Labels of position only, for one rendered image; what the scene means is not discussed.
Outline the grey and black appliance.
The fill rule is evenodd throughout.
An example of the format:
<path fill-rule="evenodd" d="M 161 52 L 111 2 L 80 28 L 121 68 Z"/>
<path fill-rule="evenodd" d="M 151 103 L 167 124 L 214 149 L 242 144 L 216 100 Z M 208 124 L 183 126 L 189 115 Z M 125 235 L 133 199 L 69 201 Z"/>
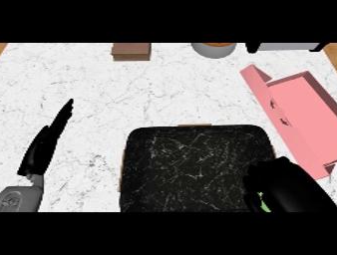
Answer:
<path fill-rule="evenodd" d="M 326 43 L 247 43 L 247 52 L 254 54 L 258 51 L 288 51 L 307 50 L 319 52 L 326 46 Z"/>

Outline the pink cardboard box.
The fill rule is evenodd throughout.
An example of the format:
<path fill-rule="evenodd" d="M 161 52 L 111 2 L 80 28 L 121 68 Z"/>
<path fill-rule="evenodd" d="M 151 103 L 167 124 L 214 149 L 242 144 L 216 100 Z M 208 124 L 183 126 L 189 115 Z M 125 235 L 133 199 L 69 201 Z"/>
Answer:
<path fill-rule="evenodd" d="M 297 164 L 315 179 L 326 177 L 337 163 L 337 102 L 309 72 L 272 82 L 250 65 L 241 76 Z"/>

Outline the black marbled tray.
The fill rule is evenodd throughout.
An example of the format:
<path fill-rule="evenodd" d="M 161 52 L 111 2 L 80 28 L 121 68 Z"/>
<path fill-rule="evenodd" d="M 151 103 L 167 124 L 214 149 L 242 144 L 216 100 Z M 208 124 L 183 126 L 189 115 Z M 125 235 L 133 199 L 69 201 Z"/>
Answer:
<path fill-rule="evenodd" d="M 245 212 L 242 177 L 275 158 L 254 125 L 140 127 L 125 147 L 124 212 Z"/>

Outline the brown wooden block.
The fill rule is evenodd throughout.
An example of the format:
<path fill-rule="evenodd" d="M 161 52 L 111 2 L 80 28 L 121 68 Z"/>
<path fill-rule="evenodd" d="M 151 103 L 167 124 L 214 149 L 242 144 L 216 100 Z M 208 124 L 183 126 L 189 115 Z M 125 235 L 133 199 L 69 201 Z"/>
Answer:
<path fill-rule="evenodd" d="M 151 43 L 115 43 L 112 56 L 115 61 L 148 61 L 152 54 Z"/>

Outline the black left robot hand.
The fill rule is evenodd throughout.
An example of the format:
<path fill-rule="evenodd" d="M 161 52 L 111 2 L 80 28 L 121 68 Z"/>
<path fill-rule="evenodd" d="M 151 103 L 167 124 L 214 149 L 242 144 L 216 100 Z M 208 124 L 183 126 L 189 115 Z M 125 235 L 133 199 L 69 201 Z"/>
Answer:
<path fill-rule="evenodd" d="M 72 116 L 72 109 L 74 100 L 68 100 L 51 124 L 44 126 L 35 135 L 19 166 L 19 175 L 43 175 L 46 173 L 54 155 L 57 140 Z"/>

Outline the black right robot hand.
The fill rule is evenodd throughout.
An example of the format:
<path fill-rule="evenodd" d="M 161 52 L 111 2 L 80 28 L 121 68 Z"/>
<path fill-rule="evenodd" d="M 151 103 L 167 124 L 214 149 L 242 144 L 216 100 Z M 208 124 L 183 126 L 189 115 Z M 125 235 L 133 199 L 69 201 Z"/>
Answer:
<path fill-rule="evenodd" d="M 337 204 L 304 169 L 282 156 L 248 167 L 244 201 L 253 212 L 337 213 Z"/>

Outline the grey round bowl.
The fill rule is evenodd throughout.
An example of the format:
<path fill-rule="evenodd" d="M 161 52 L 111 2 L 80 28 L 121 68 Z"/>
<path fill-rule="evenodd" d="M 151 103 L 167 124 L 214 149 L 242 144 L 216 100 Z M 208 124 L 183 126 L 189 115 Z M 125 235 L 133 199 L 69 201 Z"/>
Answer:
<path fill-rule="evenodd" d="M 224 46 L 210 46 L 204 43 L 190 44 L 193 50 L 207 58 L 220 59 L 230 55 L 235 50 L 235 43 Z"/>

